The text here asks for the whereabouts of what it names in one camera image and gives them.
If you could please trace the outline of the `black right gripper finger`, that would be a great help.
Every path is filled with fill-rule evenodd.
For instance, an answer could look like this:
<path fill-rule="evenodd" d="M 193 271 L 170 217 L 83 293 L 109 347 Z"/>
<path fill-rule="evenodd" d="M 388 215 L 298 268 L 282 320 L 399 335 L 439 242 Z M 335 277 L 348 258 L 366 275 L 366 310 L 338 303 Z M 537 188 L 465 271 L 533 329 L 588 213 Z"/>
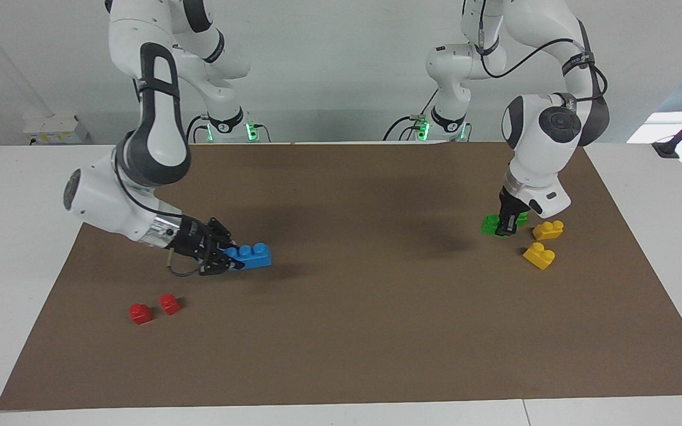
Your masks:
<path fill-rule="evenodd" d="M 203 259 L 198 262 L 198 274 L 201 277 L 220 275 L 220 273 L 229 272 L 229 270 L 242 270 L 246 265 L 238 259 L 235 259 L 222 251 L 214 251 L 207 253 Z"/>
<path fill-rule="evenodd" d="M 217 218 L 210 218 L 205 224 L 205 248 L 206 249 L 239 249 L 239 245 L 231 237 L 230 230 Z"/>

